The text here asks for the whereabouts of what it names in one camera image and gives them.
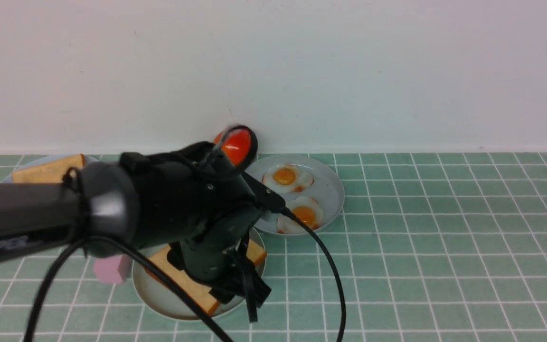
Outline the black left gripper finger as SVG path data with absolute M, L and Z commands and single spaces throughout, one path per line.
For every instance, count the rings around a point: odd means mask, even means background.
M 258 322 L 258 309 L 271 294 L 271 288 L 257 271 L 257 267 L 265 262 L 266 257 L 267 252 L 263 247 L 238 247 L 235 252 L 249 322 L 252 324 Z

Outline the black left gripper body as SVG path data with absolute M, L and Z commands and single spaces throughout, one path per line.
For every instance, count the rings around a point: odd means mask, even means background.
M 244 298 L 236 251 L 249 247 L 249 231 L 264 212 L 251 204 L 231 208 L 230 213 L 217 213 L 197 236 L 170 243 L 167 254 L 169 264 L 208 286 L 211 296 L 224 304 L 235 296 Z

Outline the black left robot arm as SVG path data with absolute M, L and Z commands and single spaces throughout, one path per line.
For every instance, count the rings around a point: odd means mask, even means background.
M 54 183 L 0 183 L 0 263 L 83 241 L 89 255 L 119 254 L 97 236 L 151 257 L 168 276 L 182 271 L 226 304 L 246 301 L 250 322 L 271 293 L 249 257 L 249 232 L 264 206 L 258 183 L 214 144 L 171 153 L 122 153 L 64 171 Z

